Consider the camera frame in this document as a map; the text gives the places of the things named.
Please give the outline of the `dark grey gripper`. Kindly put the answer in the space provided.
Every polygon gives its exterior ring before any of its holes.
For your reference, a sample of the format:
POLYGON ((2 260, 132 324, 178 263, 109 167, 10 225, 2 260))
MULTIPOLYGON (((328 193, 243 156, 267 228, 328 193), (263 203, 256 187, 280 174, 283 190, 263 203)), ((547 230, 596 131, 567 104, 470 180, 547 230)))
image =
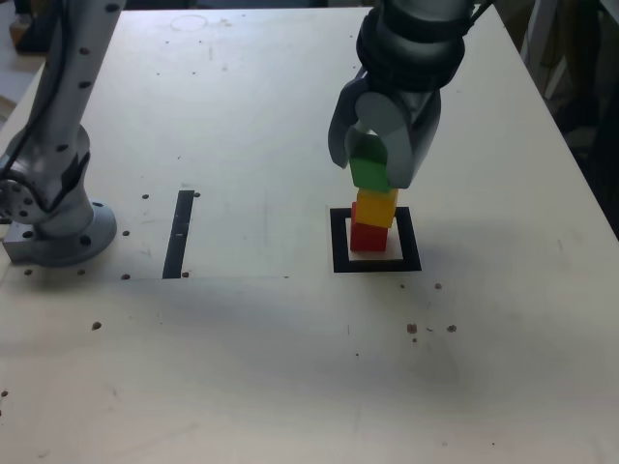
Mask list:
POLYGON ((409 92, 372 83, 361 67, 347 82, 328 130, 328 149, 335 165, 345 168, 361 137, 373 131, 387 153, 390 186, 408 189, 436 134, 441 114, 439 91, 409 92))

